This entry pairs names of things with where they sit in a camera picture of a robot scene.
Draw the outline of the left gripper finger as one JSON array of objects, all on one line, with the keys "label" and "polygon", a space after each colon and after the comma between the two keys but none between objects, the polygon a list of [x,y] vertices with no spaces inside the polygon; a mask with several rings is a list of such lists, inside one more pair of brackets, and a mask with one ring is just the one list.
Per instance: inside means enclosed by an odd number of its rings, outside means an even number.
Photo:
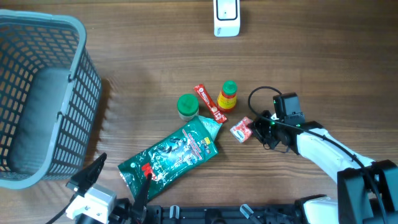
[{"label": "left gripper finger", "polygon": [[74,174],[67,182],[66,187],[76,192],[77,195],[84,196],[89,188],[96,183],[103,169],[107,154],[104,152],[86,168]]},{"label": "left gripper finger", "polygon": [[139,193],[137,194],[134,204],[132,206],[132,212],[135,215],[142,215],[144,213],[144,207],[147,205],[148,192],[151,180],[152,180],[152,174],[148,173],[146,175],[146,180],[142,185]]}]

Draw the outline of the red white small carton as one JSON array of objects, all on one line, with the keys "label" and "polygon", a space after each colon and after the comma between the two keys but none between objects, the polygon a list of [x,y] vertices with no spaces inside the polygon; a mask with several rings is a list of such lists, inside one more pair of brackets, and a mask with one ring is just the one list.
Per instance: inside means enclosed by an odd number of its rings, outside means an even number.
[{"label": "red white small carton", "polygon": [[240,122],[235,124],[231,129],[232,135],[240,142],[243,143],[248,140],[252,135],[252,130],[248,127],[252,120],[245,116]]}]

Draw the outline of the red coffee stick sachet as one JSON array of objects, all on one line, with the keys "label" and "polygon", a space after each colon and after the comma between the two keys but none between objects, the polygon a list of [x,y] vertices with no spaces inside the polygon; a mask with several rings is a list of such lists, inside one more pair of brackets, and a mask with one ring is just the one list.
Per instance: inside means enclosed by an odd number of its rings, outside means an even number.
[{"label": "red coffee stick sachet", "polygon": [[200,98],[204,101],[207,108],[213,115],[214,120],[217,123],[223,124],[225,121],[227,121],[226,116],[217,108],[216,104],[211,99],[211,96],[208,94],[208,92],[203,84],[199,84],[199,85],[195,86],[193,89],[196,93],[198,93]]}]

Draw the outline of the green snack bag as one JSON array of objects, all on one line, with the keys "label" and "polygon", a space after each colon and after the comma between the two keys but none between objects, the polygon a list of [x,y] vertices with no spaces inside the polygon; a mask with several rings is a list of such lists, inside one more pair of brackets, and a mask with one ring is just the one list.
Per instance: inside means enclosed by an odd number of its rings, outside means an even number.
[{"label": "green snack bag", "polygon": [[148,200],[179,177],[218,155],[211,133],[198,117],[171,135],[118,165],[121,177],[137,197],[149,174]]}]

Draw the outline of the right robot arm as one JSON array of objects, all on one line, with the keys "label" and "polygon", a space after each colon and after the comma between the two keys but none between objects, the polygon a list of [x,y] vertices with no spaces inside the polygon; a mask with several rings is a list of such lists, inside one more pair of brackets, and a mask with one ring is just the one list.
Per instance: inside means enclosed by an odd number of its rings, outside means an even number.
[{"label": "right robot arm", "polygon": [[270,149],[282,143],[337,184],[337,200],[296,200],[294,223],[397,223],[397,164],[355,153],[314,121],[287,126],[264,111],[249,128]]}]

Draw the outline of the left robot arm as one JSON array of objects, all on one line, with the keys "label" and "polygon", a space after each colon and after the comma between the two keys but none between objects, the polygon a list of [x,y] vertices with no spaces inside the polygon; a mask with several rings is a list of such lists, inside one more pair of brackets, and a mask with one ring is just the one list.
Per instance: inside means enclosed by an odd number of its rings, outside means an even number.
[{"label": "left robot arm", "polygon": [[66,187],[75,192],[65,210],[67,217],[76,223],[144,223],[152,173],[145,175],[139,194],[131,203],[96,183],[106,158],[107,154],[103,153],[67,182]]}]

